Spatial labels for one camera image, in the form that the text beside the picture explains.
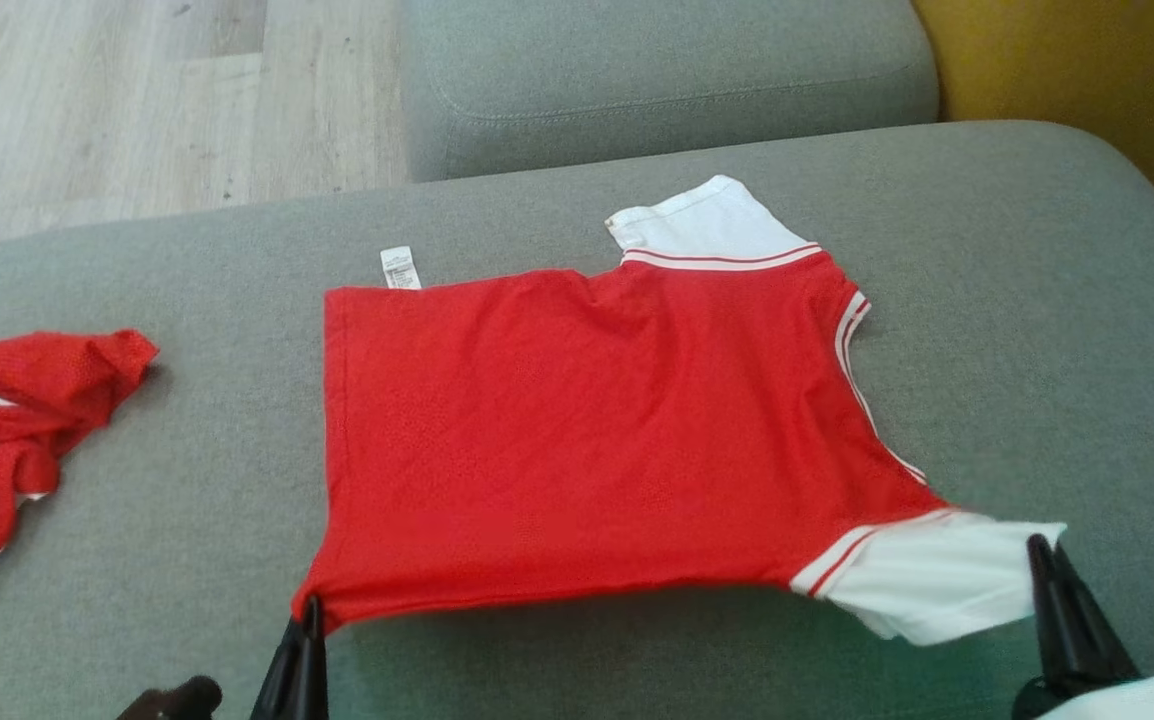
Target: gray cushion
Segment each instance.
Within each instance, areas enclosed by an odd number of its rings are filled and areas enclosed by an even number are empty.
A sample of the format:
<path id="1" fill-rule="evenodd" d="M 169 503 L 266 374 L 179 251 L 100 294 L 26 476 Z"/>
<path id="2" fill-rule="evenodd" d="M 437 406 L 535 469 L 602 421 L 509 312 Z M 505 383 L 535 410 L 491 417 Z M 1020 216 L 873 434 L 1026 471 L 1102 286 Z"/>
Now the gray cushion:
<path id="1" fill-rule="evenodd" d="M 404 0 L 417 181 L 931 122 L 906 0 Z"/>
<path id="2" fill-rule="evenodd" d="M 605 217 L 714 173 L 874 301 L 852 361 L 889 444 L 949 500 L 1069 522 L 1154 673 L 1154 190 L 1080 132 L 946 123 L 0 246 L 0 337 L 162 345 L 0 557 L 0 717 L 110 720 L 193 673 L 247 717 L 325 524 L 321 293 L 381 284 L 398 243 L 427 284 L 601 272 Z M 1033 632 L 921 650 L 774 588 L 689 588 L 355 625 L 330 638 L 330 692 L 336 717 L 1004 717 Z"/>

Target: crumpled red cloth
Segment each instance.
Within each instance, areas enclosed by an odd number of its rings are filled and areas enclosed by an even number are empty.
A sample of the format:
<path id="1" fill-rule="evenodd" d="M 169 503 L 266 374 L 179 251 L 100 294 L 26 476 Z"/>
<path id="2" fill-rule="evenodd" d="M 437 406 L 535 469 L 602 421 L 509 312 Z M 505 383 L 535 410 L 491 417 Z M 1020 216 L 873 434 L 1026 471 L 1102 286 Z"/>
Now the crumpled red cloth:
<path id="1" fill-rule="evenodd" d="M 141 387 L 157 352 L 133 329 L 0 342 L 0 550 L 20 501 L 57 489 L 57 462 Z"/>

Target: jersey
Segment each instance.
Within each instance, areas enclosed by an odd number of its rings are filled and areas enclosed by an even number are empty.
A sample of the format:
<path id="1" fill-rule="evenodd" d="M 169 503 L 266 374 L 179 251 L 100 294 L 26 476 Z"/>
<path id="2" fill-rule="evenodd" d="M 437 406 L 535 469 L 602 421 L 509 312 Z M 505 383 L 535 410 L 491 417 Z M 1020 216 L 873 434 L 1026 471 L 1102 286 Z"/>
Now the jersey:
<path id="1" fill-rule="evenodd" d="M 606 225 L 622 263 L 594 277 L 327 293 L 329 524 L 294 615 L 677 584 L 829 597 L 913 642 L 1026 614 L 1037 527 L 956 509 L 879 440 L 850 369 L 870 302 L 823 247 L 727 177 Z M 973 534 L 989 587 L 875 601 Z"/>

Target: light wood floor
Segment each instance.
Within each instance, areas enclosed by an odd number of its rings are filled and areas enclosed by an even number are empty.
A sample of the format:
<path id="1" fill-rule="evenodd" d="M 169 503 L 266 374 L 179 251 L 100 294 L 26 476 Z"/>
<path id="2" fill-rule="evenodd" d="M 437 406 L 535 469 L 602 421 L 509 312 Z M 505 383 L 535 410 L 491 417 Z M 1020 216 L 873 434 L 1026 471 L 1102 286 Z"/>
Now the light wood floor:
<path id="1" fill-rule="evenodd" d="M 0 0 L 0 241 L 407 179 L 395 0 Z"/>

